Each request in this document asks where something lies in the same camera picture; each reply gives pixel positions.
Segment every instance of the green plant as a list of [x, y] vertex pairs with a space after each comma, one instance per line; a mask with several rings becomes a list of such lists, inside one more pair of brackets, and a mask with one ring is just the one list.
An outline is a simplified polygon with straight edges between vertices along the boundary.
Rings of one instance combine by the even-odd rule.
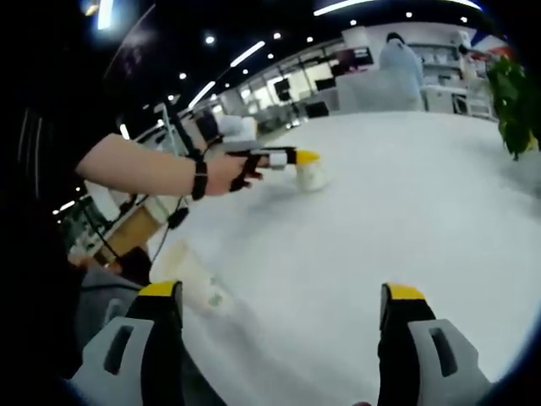
[[487, 74], [507, 150], [518, 160], [535, 139], [541, 149], [541, 91], [532, 75], [507, 57], [494, 63]]

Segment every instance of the person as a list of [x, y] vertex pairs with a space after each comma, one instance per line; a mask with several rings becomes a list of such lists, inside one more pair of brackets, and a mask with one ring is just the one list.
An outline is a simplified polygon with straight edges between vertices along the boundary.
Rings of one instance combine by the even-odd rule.
[[[81, 272], [63, 247], [54, 196], [75, 174], [128, 193], [190, 195], [196, 164], [117, 135], [77, 2], [31, 0], [12, 15], [25, 23], [14, 25], [3, 50], [3, 366], [13, 379], [32, 380], [19, 400], [36, 393], [44, 400], [65, 393], [62, 378], [81, 361], [73, 329]], [[228, 193], [244, 162], [208, 161], [205, 195]]]
[[421, 88], [424, 84], [423, 66], [415, 52], [406, 45], [396, 32], [387, 36], [387, 42], [380, 54], [380, 69], [400, 71], [405, 74], [403, 91], [410, 99], [412, 110], [422, 109]]

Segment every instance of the hand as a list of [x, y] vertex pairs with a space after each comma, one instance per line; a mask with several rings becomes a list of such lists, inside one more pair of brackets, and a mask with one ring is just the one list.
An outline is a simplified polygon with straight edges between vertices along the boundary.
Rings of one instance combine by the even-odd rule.
[[[209, 181], [206, 186], [207, 196], [220, 196], [229, 193], [231, 182], [238, 178], [244, 168], [246, 158], [238, 156], [219, 156], [207, 163]], [[247, 178], [260, 178], [257, 173], [247, 175]]]

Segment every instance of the ceiling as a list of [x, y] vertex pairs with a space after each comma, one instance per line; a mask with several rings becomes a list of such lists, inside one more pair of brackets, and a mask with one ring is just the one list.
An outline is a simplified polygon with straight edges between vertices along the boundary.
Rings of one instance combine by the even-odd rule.
[[[489, 19], [478, 10], [442, 0], [379, 0], [360, 3], [333, 13], [314, 17], [314, 11], [338, 0], [115, 0], [113, 22], [108, 30], [96, 29], [96, 16], [87, 18], [87, 35], [96, 58], [106, 69], [117, 54], [120, 43], [141, 16], [155, 4], [156, 8], [143, 18], [139, 32], [151, 32], [153, 42], [143, 57], [139, 71], [129, 83], [119, 74], [109, 71], [110, 83], [119, 94], [128, 95], [130, 104], [142, 106], [162, 99], [167, 94], [179, 93], [180, 107], [186, 107], [194, 96], [210, 81], [215, 80], [213, 92], [225, 90], [247, 79], [243, 69], [256, 74], [276, 61], [299, 52], [308, 46], [306, 38], [312, 36], [316, 45], [340, 37], [355, 19], [358, 25], [380, 25], [399, 21], [433, 21], [462, 24], [468, 17], [468, 26], [494, 33]], [[406, 12], [413, 12], [407, 19]], [[281, 39], [273, 40], [280, 32]], [[205, 44], [212, 35], [216, 42]], [[258, 41], [265, 47], [230, 69], [230, 62]], [[266, 55], [271, 52], [274, 60]], [[120, 52], [115, 59], [122, 65]], [[185, 80], [179, 74], [187, 75]]]

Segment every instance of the black wrist band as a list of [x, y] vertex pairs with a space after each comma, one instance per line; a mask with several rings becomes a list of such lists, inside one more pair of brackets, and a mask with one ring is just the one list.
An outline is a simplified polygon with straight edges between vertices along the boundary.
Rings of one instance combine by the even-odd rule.
[[194, 188], [192, 189], [192, 198], [201, 200], [205, 197], [206, 185], [209, 183], [209, 171], [206, 163], [197, 161], [195, 163]]

